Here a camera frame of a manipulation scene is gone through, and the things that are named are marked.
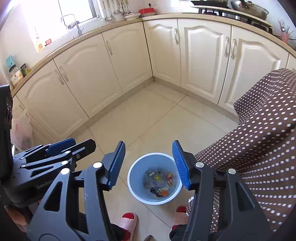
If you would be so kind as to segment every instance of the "person's hand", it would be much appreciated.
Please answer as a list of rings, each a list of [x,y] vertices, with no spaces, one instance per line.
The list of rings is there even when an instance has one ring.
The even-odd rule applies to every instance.
[[[22,225],[26,225],[27,221],[25,217],[17,210],[10,206],[4,206],[6,211],[8,212],[11,219],[15,222],[15,224],[20,228],[21,231],[27,232]]]

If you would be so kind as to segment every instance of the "red container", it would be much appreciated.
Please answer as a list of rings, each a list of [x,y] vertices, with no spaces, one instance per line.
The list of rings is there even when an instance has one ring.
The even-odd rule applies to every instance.
[[[154,8],[153,7],[151,7],[151,8],[143,8],[143,9],[139,10],[140,14],[149,13],[149,12],[155,12]]]

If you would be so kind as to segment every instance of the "kitchen cabinet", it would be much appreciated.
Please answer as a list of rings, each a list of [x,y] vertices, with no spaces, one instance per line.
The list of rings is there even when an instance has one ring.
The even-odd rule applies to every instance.
[[[103,32],[103,38],[124,93],[152,76],[142,22]]]
[[[181,86],[180,38],[177,19],[144,22],[153,76]]]
[[[181,86],[218,104],[229,59],[231,26],[198,19],[178,19]]]
[[[12,114],[14,118],[18,118],[25,107],[20,102],[17,96],[13,97],[13,106],[12,106]],[[32,133],[33,133],[33,144],[34,146],[37,145],[46,145],[49,143],[55,143],[56,140],[49,135],[38,123],[37,121],[27,112],[27,115],[30,117],[30,124],[32,126]]]
[[[54,61],[89,117],[122,95],[102,34],[74,45]]]
[[[23,85],[17,97],[38,124],[57,141],[68,137],[89,119],[53,60]]]
[[[230,55],[219,106],[237,115],[234,102],[266,74],[285,68],[289,53],[263,36],[233,26]]]
[[[292,54],[289,54],[289,59],[286,68],[296,73],[296,58]]]

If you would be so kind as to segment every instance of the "blue trash can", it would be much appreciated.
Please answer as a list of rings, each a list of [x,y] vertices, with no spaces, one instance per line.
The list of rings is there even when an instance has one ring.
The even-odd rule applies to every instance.
[[[173,174],[174,186],[166,197],[157,197],[144,187],[145,172],[149,169],[160,169]],[[128,188],[139,201],[150,205],[161,205],[175,198],[182,188],[174,158],[164,153],[149,153],[138,158],[128,172]]]

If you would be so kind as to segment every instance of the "polka dot fabric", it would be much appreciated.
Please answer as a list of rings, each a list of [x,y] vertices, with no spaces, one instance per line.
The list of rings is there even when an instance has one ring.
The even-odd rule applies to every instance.
[[[272,230],[296,203],[296,74],[279,69],[267,74],[234,103],[239,125],[197,153],[216,170],[236,169],[253,192]],[[218,191],[211,232],[218,219]]]

